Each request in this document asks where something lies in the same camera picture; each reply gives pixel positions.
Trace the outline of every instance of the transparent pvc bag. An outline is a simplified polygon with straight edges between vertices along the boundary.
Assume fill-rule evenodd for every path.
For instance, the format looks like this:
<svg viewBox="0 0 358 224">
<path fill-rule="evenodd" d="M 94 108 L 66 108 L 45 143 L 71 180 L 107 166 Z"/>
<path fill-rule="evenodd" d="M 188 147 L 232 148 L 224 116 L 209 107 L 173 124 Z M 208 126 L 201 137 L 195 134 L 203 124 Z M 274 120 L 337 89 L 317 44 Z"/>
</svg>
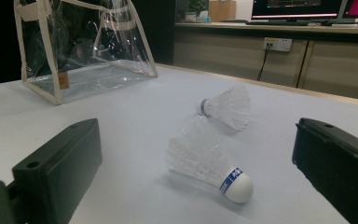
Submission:
<svg viewBox="0 0 358 224">
<path fill-rule="evenodd" d="M 21 80 L 60 105 L 158 77 L 131 0 L 14 0 Z"/>
</svg>

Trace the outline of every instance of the wall socket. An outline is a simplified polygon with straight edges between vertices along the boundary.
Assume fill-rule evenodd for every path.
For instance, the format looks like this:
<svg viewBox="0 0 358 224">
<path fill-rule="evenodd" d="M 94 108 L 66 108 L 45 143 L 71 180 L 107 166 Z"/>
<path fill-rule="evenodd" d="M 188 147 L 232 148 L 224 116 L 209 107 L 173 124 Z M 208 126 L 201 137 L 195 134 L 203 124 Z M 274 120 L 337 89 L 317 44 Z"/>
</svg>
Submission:
<svg viewBox="0 0 358 224">
<path fill-rule="evenodd" d="M 292 39 L 265 37 L 263 49 L 267 48 L 267 44 L 270 44 L 268 50 L 290 51 L 290 48 L 292 47 Z"/>
</svg>

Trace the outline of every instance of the white shuttlecock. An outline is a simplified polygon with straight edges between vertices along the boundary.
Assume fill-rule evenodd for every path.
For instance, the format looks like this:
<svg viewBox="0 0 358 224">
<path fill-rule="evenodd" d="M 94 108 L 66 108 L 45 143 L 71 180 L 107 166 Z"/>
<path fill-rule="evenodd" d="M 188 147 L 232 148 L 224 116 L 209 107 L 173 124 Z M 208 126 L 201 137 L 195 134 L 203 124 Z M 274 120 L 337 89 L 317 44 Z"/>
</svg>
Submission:
<svg viewBox="0 0 358 224">
<path fill-rule="evenodd" d="M 234 203 L 246 203 L 253 194 L 252 180 L 231 164 L 205 117 L 192 120 L 170 139 L 166 162 L 178 173 L 212 184 Z"/>
<path fill-rule="evenodd" d="M 234 86 L 213 99 L 200 100 L 198 114 L 213 117 L 235 131 L 242 131 L 249 123 L 251 98 L 244 86 Z"/>
</svg>

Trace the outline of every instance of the black plastic device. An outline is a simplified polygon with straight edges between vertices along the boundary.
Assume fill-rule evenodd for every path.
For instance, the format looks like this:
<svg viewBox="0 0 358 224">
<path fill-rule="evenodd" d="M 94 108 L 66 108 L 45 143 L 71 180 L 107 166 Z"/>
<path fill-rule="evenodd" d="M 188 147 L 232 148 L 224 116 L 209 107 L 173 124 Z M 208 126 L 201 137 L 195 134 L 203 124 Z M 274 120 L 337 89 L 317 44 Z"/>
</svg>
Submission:
<svg viewBox="0 0 358 224">
<path fill-rule="evenodd" d="M 321 26 L 332 26 L 333 25 L 333 21 L 321 21 Z"/>
<path fill-rule="evenodd" d="M 0 181 L 0 224 L 67 224 L 102 164 L 97 119 L 75 123 Z"/>
<path fill-rule="evenodd" d="M 254 0 L 252 21 L 336 19 L 342 0 L 269 1 Z"/>
<path fill-rule="evenodd" d="M 293 164 L 351 224 L 358 224 L 358 138 L 331 124 L 302 118 Z"/>
</svg>

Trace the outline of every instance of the table surface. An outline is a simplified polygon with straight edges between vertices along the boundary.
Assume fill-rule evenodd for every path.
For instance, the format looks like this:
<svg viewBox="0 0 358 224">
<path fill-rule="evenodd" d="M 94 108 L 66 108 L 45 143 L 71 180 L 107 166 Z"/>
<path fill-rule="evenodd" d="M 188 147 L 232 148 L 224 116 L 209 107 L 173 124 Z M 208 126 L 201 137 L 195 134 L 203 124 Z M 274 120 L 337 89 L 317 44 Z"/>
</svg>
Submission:
<svg viewBox="0 0 358 224">
<path fill-rule="evenodd" d="M 296 123 L 317 119 L 358 137 L 358 100 L 158 66 L 159 77 L 53 105 L 20 81 L 0 84 L 0 180 L 67 126 L 97 118 L 103 164 L 70 223 L 348 223 L 292 164 Z M 171 175 L 170 138 L 197 116 L 199 99 L 234 85 L 250 92 L 251 120 L 232 133 L 214 122 L 220 146 L 254 182 L 235 204 L 197 181 Z"/>
</svg>

